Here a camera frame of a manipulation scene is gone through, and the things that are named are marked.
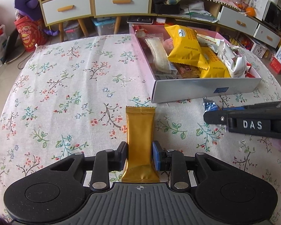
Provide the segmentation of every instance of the floral tablecloth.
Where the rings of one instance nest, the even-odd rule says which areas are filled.
[[[281,152],[265,137],[227,133],[203,121],[202,99],[152,104],[130,35],[39,46],[14,83],[0,118],[0,215],[16,180],[81,151],[94,156],[126,140],[125,106],[156,107],[154,139],[187,156],[207,152],[275,187],[271,218],[281,224]],[[213,97],[221,107],[281,100],[281,87],[262,62],[243,51],[262,81],[249,94]],[[119,181],[120,172],[110,174]],[[169,173],[162,174],[163,180]],[[90,181],[87,174],[85,185]]]

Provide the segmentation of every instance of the orange fruit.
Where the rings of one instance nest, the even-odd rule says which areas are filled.
[[[255,16],[255,9],[254,8],[252,8],[252,7],[247,7],[246,8],[246,14],[248,14],[249,16],[251,16],[251,17],[254,17]]]

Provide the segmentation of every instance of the yellow snack package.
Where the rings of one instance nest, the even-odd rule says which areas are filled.
[[[209,47],[202,47],[202,53],[208,62],[208,69],[198,68],[201,73],[200,78],[231,78],[225,64],[215,55]]]
[[[126,107],[128,158],[123,183],[160,181],[152,159],[154,107]]]
[[[168,26],[165,29],[173,39],[174,45],[174,49],[167,57],[169,61],[208,69],[208,63],[193,29],[180,25]]]

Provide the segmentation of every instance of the ribbed gray grip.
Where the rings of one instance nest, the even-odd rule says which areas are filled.
[[[92,194],[81,211],[54,225],[151,224],[224,225],[201,212],[188,194],[173,192],[165,183],[114,183],[110,191]]]

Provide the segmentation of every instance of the microwave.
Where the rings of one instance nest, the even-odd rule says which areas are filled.
[[[255,17],[281,35],[281,9],[270,0],[249,0],[249,6],[255,9]]]

